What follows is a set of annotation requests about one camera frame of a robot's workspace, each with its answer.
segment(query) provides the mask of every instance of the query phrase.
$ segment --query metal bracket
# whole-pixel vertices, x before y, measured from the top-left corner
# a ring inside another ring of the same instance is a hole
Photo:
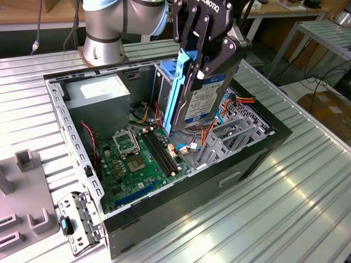
[[[43,208],[44,221],[38,222],[38,219],[34,219],[31,214],[27,214],[27,220],[29,228],[34,231],[35,234],[40,235],[52,228],[52,221],[46,208]]]
[[[7,250],[10,247],[14,247],[19,243],[22,243],[25,237],[18,231],[13,232],[3,238],[0,238],[0,252]]]
[[[21,172],[29,171],[35,168],[35,162],[30,150],[23,150],[15,153],[15,161]]]
[[[73,234],[68,239],[74,256],[100,243],[104,230],[88,192],[70,193],[58,205],[61,215],[72,223]]]
[[[17,225],[20,221],[21,220],[15,213],[5,216],[4,218],[0,218],[0,230],[3,231],[5,229],[9,229]]]
[[[6,179],[5,175],[1,172],[1,165],[0,165],[0,192],[3,193],[4,197],[9,193],[12,193],[12,184],[9,180]]]

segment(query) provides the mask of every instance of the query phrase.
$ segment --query red wire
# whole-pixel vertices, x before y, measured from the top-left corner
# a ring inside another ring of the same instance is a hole
[[[161,118],[161,114],[160,114],[160,108],[158,106],[157,101],[155,101],[155,106],[156,106],[156,117],[157,117],[157,119],[159,119],[158,121],[156,121],[156,123],[163,128],[162,118]]]
[[[91,138],[92,138],[92,140],[93,140],[93,146],[94,146],[94,166],[95,166],[95,168],[97,167],[97,147],[95,146],[95,139],[94,139],[94,135],[93,135],[93,132],[92,132],[92,130],[90,130],[90,128],[85,124],[85,123],[81,123],[88,131],[89,131],[89,133],[90,133],[90,136],[91,136]]]

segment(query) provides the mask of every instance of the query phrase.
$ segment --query aluminum extrusion table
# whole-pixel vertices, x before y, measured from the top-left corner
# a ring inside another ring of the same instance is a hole
[[[279,61],[283,57],[286,49],[289,47],[298,31],[304,33],[305,37],[292,54],[289,61],[292,61],[296,56],[298,56],[310,38],[334,52],[332,57],[326,63],[326,67],[321,71],[321,75],[326,72],[337,56],[341,56],[345,60],[351,59],[351,51],[349,48],[351,42],[351,28],[344,28],[330,20],[297,22],[291,29],[289,35],[272,61],[266,74],[267,78],[270,78],[275,72]]]
[[[136,60],[176,54],[178,46],[158,41],[125,50]],[[84,67],[78,52],[0,60],[0,158],[39,151],[55,205],[81,187],[41,76]],[[234,78],[293,134],[247,180],[115,262],[343,262],[351,252],[350,147],[245,61]],[[109,253],[99,244],[74,258],[60,231],[2,263],[58,259],[109,262]]]

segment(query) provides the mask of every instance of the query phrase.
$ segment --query green circuit board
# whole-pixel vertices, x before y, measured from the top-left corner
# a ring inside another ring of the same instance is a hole
[[[168,153],[167,145],[170,141],[165,132],[161,128],[157,128],[154,135]],[[124,145],[123,138],[127,140],[125,144],[130,145],[127,136],[120,137],[118,143]],[[135,138],[140,152],[124,159],[112,138],[97,147],[101,157],[102,175],[100,182],[105,191],[101,205],[105,214],[191,172],[188,164],[179,156],[176,160],[172,159],[174,164],[180,167],[179,171],[175,176],[167,176],[148,149],[142,136],[135,134]]]

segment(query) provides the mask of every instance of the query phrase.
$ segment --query hard drive label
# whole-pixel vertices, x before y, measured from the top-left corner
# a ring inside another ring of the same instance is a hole
[[[202,119],[211,111],[217,98],[217,89],[223,84],[225,75],[204,80],[202,88],[194,91],[191,97],[185,121],[191,123]]]

